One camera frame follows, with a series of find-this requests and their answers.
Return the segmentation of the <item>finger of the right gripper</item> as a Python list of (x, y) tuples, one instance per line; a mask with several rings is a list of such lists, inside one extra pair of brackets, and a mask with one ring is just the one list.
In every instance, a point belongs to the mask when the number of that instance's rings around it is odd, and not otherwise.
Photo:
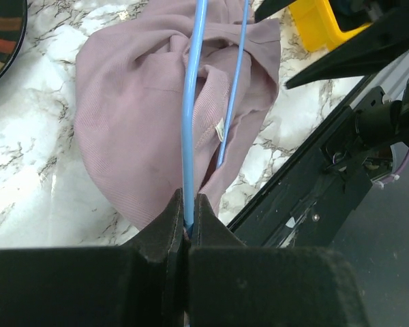
[(374, 74), (408, 50), (409, 1), (396, 1), (370, 27), (293, 76), (286, 87)]
[(254, 12), (254, 21), (260, 22), (288, 7), (296, 0), (263, 0)]

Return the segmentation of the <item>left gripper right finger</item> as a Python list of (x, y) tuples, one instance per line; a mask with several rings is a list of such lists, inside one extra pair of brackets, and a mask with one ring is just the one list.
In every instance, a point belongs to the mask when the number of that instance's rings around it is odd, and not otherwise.
[(198, 195), (188, 254), (192, 326), (366, 326), (351, 266), (318, 247), (244, 245)]

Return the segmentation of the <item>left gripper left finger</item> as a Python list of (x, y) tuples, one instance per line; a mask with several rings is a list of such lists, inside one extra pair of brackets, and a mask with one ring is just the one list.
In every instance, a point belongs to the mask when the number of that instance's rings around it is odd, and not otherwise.
[(183, 201), (118, 246), (0, 250), (0, 326), (182, 326)]

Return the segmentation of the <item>light blue wire hanger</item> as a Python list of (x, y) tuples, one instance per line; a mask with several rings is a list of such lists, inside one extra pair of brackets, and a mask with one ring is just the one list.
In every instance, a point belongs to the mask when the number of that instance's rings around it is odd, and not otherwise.
[[(192, 31), (192, 40), (190, 44), (190, 53), (185, 73), (185, 82), (183, 87), (182, 115), (181, 115), (181, 158), (183, 175), (183, 225), (188, 236), (192, 235), (194, 227), (194, 137), (193, 137), (193, 113), (194, 97), (196, 90), (196, 81), (198, 75), (198, 66), (202, 50), (203, 35), (205, 32), (205, 20), (207, 17), (208, 1), (199, 0), (196, 2), (196, 11), (194, 17), (194, 28)], [(239, 40), (239, 51), (237, 65), (234, 72), (230, 99), (226, 111), (224, 123), (224, 134), (219, 148), (216, 166), (220, 167), (224, 161), (228, 134), (230, 130), (230, 121), (234, 108), (234, 101), (237, 94), (237, 87), (241, 73), (241, 64), (243, 61), (243, 50), (245, 45), (247, 19), (249, 17), (249, 1), (244, 1), (243, 20), (241, 24), (241, 34)]]

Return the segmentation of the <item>mauve tank top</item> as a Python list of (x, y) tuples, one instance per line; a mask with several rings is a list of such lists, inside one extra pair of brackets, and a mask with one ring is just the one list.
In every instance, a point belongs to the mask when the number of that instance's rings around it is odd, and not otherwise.
[[(95, 32), (76, 57), (74, 131), (90, 177), (143, 229), (182, 184), (181, 102), (194, 1), (150, 1)], [(210, 1), (194, 97), (194, 191), (217, 211), (279, 92), (279, 20), (241, 24)]]

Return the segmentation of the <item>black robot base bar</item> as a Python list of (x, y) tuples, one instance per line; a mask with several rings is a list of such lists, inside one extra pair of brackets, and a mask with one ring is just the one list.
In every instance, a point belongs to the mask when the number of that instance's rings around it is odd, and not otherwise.
[(398, 72), (362, 79), (229, 223), (229, 230), (248, 246), (329, 245), (372, 187), (399, 177), (392, 147), (405, 143), (369, 149), (355, 119), (364, 110), (401, 101), (408, 82), (409, 73)]

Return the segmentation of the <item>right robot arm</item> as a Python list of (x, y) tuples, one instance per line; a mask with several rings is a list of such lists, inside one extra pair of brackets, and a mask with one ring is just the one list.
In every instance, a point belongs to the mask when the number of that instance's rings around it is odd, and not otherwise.
[[(369, 26), (292, 77), (287, 88), (374, 74), (409, 50), (409, 1), (333, 1), (332, 8)], [(409, 146), (409, 82), (401, 101), (358, 113), (355, 129), (369, 149), (396, 142)]]

